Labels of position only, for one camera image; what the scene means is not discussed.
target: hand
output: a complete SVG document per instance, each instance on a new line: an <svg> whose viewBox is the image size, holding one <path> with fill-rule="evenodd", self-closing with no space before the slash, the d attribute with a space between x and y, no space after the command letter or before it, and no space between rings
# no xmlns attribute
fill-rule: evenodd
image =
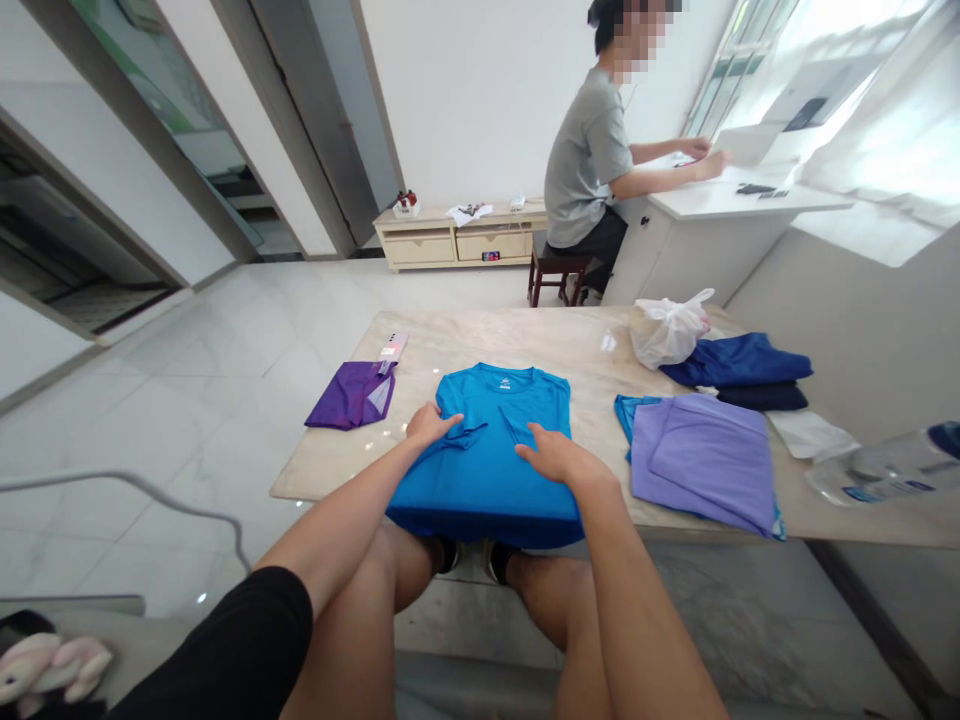
<svg viewBox="0 0 960 720"><path fill-rule="evenodd" d="M440 419L440 408L436 403L428 402L417 410L413 419L407 424L407 438L426 448L449 432L450 428L463 422L463 414L459 413L448 420Z"/></svg>
<svg viewBox="0 0 960 720"><path fill-rule="evenodd" d="M710 144L710 138L705 137L680 138L677 142L680 146L680 152L684 155L689 155L694 160L703 160L710 154L710 148L713 147L713 145Z"/></svg>
<svg viewBox="0 0 960 720"><path fill-rule="evenodd" d="M517 455L548 480L563 483L571 490L594 482L618 482L603 460L563 433L544 430L537 423L527 427L533 433L537 449L517 445Z"/></svg>
<svg viewBox="0 0 960 720"><path fill-rule="evenodd" d="M719 152L714 153L706 160L698 162L693 166L697 169L697 182L720 177L723 175L723 171L727 169L727 165L732 161L733 155L727 152Z"/></svg>

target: plastic bottle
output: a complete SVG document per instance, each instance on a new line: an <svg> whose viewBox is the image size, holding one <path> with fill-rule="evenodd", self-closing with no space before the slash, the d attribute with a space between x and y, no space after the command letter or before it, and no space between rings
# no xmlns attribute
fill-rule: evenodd
<svg viewBox="0 0 960 720"><path fill-rule="evenodd" d="M960 487L960 423L948 422L852 450L816 465L807 482L834 505L937 497Z"/></svg>

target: pink plush toy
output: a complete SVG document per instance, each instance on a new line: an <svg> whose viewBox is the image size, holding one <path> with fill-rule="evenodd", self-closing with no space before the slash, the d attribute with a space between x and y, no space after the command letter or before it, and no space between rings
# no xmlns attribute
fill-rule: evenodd
<svg viewBox="0 0 960 720"><path fill-rule="evenodd" d="M17 703L21 718L45 704L43 694L65 688L63 701L80 702L100 682L113 654L91 637L62 642L57 635L31 635L0 657L0 705Z"/></svg>

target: dark blue t-shirt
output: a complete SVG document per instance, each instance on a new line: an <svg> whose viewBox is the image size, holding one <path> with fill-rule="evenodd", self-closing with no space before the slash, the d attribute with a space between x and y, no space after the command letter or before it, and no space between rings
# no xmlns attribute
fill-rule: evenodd
<svg viewBox="0 0 960 720"><path fill-rule="evenodd" d="M536 447L527 423L570 437L570 384L537 368L479 363L446 375L437 390L444 418L464 420L434 443L400 483L387 516L417 535L522 548L562 547L583 538L573 494L516 454Z"/></svg>

